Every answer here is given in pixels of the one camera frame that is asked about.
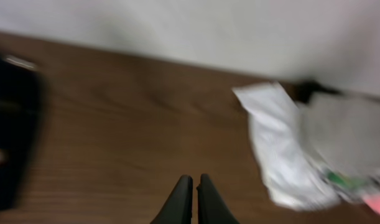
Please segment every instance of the white plastic bag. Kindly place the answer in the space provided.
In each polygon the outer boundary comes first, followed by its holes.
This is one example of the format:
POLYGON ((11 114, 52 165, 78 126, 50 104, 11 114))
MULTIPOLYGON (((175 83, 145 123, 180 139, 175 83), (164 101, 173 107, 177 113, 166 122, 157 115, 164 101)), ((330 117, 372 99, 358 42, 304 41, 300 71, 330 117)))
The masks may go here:
POLYGON ((235 88, 249 113, 253 151, 271 200, 294 210, 317 210, 339 202, 305 159, 299 141, 300 112, 278 83, 235 88))

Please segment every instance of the wood grain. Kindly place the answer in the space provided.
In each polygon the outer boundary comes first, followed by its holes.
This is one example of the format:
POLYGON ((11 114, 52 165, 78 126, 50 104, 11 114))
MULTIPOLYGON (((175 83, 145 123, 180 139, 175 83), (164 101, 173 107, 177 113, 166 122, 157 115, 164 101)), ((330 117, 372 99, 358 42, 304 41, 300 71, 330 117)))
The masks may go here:
POLYGON ((202 173, 241 223, 380 223, 365 207, 270 202, 231 92, 266 80, 1 33, 0 52, 38 63, 47 84, 21 202, 0 223, 149 223, 182 174, 202 173))

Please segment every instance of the wooden table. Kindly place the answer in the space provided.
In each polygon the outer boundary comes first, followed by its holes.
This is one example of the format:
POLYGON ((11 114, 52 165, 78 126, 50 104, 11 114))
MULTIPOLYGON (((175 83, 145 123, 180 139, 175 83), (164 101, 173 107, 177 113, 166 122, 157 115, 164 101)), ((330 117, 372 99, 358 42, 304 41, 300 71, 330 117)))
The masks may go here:
POLYGON ((231 92, 265 80, 7 34, 0 52, 35 61, 47 83, 21 202, 0 223, 149 223, 182 174, 197 185, 202 173, 241 223, 380 223, 364 206, 272 204, 231 92))

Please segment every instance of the wall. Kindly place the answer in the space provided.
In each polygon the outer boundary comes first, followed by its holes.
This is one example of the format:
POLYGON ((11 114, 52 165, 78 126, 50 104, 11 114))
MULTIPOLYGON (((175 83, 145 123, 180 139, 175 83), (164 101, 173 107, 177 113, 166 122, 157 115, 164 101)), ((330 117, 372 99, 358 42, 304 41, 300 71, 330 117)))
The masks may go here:
POLYGON ((380 0, 0 0, 0 30, 380 94, 380 0))

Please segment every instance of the pink object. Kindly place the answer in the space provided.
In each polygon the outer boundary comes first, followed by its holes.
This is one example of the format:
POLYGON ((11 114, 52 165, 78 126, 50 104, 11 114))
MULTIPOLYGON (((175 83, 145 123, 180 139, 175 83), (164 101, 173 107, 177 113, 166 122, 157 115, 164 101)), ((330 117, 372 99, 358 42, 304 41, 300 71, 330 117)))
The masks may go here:
POLYGON ((363 198, 364 202, 376 213, 380 214, 380 195, 367 196, 363 198))

